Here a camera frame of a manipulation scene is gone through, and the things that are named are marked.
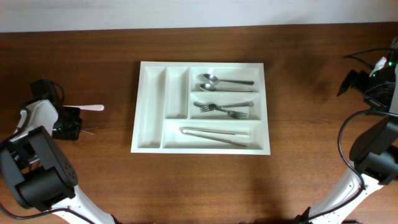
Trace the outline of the metal fork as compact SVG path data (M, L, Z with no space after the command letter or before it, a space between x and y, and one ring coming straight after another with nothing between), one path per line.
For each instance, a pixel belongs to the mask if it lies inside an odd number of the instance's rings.
M224 108L235 108L235 107L253 107L254 103L252 101L247 101L247 102L243 102L243 103L235 103L235 104L230 104L230 105L217 105L215 103L208 103L205 105L200 105L200 112L204 113L204 112L208 112L208 111L214 111L214 110L218 110L218 109L224 109Z

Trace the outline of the metal tongs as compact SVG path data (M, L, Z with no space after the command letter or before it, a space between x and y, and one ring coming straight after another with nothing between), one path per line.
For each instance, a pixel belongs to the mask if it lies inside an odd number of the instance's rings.
M187 136L194 136L197 138L203 138L242 147L248 147L251 142L251 137L248 133L239 131L225 131L186 126L180 127L179 131Z

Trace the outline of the white handled fork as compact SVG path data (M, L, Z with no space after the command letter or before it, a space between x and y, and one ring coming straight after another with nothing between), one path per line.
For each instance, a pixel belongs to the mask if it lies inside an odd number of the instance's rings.
M198 101L194 101L193 105L200 108L200 105L205 105L205 104L200 103ZM214 111L224 112L227 116L229 116L230 118L233 118L233 119L246 119L248 117L247 113L233 111L233 110L230 110L229 108L218 109L218 110L214 110Z

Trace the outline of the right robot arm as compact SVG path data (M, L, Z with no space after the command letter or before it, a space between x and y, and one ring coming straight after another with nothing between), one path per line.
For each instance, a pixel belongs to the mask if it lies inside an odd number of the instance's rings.
M342 156L347 170L333 190L317 205L308 207L294 223L344 223L346 217L373 192L397 180L397 39L385 49L387 57L370 64L369 72L349 71L338 94L350 88L360 92L368 110L345 119L338 133L338 152L347 124L365 114L382 119L358 136L349 156Z

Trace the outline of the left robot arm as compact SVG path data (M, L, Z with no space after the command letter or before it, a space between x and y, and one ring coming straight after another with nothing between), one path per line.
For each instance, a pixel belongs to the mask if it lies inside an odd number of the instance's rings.
M30 84L33 99L21 108L15 132L1 142L1 175L24 209L33 215L1 211L15 220L56 215L68 223L117 223L81 190L74 167L56 140L77 140L81 131L80 109L64 106L63 87L41 79Z

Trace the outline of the large metal spoon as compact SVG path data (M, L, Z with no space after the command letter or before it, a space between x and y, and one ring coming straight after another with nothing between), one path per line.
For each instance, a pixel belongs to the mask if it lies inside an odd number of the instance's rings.
M201 84L200 90L201 91L223 91L223 92L253 92L253 90L229 90L229 89L216 88L215 86L213 86L209 83Z
M215 75L209 74L209 73L204 73L201 76L201 78L204 82L207 82L212 85L217 85L220 82L237 83L237 84L242 84L242 85L254 85L253 81L219 79Z

